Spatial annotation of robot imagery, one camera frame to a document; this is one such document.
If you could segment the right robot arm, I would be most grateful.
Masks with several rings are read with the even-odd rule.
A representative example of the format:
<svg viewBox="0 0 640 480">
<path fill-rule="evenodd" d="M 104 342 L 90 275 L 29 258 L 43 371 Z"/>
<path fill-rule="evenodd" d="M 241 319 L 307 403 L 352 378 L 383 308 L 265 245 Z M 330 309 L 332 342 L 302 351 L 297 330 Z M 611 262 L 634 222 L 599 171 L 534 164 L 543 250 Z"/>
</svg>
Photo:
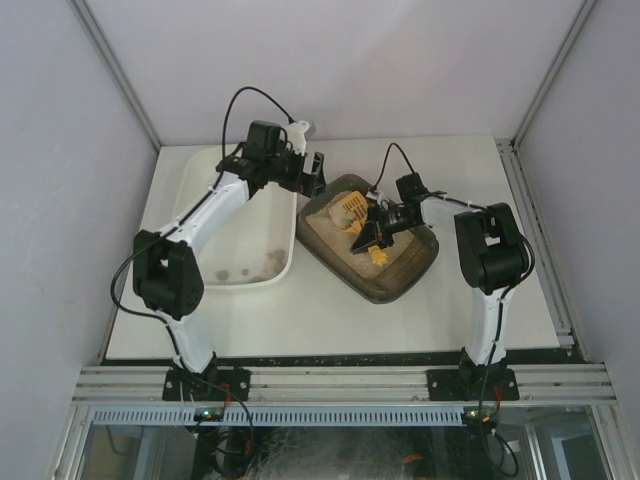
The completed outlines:
<svg viewBox="0 0 640 480">
<path fill-rule="evenodd" d="M 399 203 L 388 203 L 375 186 L 369 188 L 366 220 L 350 252 L 386 249 L 394 244 L 395 234 L 419 226 L 454 234 L 460 270 L 472 289 L 472 333 L 463 352 L 477 367 L 500 363 L 506 356 L 505 323 L 513 292 L 535 263 L 511 207 L 482 206 L 432 191 L 417 173 L 401 177 L 396 187 Z"/>
</svg>

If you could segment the dark grey litter box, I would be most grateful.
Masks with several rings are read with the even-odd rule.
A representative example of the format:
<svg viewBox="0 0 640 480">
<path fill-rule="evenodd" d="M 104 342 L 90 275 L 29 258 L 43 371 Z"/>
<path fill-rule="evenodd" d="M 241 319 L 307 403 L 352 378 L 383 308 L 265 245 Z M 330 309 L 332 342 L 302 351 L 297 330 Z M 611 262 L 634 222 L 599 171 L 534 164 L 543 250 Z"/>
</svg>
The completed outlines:
<svg viewBox="0 0 640 480">
<path fill-rule="evenodd" d="M 354 174 L 329 183 L 297 216 L 300 243 L 341 281 L 374 304 L 390 303 L 409 291 L 429 270 L 439 253 L 435 234 L 420 226 L 393 235 L 388 248 L 350 251 L 360 231 L 343 229 L 351 215 L 340 201 L 353 192 L 365 194 L 370 184 Z"/>
</svg>

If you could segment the yellow litter scoop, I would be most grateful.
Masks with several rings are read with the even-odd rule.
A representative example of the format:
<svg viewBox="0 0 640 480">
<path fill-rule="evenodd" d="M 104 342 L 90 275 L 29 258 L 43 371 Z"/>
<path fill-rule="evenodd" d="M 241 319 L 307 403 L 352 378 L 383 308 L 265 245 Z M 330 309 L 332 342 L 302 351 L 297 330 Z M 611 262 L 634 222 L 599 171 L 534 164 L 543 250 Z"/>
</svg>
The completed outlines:
<svg viewBox="0 0 640 480">
<path fill-rule="evenodd" d="M 359 234 L 367 218 L 368 201 L 358 191 L 351 191 L 339 200 L 338 205 L 344 210 L 352 212 L 354 221 L 348 229 L 340 230 L 350 234 Z M 388 262 L 388 255 L 379 247 L 370 247 L 368 250 L 371 262 L 376 266 L 384 266 Z"/>
</svg>

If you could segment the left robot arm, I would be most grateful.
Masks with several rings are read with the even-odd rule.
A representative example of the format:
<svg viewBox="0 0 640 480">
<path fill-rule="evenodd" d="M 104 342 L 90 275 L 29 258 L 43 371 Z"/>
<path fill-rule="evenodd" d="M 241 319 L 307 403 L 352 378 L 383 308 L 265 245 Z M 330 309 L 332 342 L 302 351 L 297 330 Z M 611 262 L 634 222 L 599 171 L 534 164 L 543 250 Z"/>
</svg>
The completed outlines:
<svg viewBox="0 0 640 480">
<path fill-rule="evenodd" d="M 223 154 L 216 177 L 196 201 L 159 230 L 136 234 L 133 291 L 149 315 L 164 323 L 181 368 L 201 374 L 215 357 L 197 313 L 205 292 L 198 256 L 206 244 L 269 184 L 306 197 L 323 192 L 323 154 L 315 154 L 311 171 L 304 170 L 310 128 L 306 120 L 286 126 L 252 122 L 245 141 Z"/>
</svg>

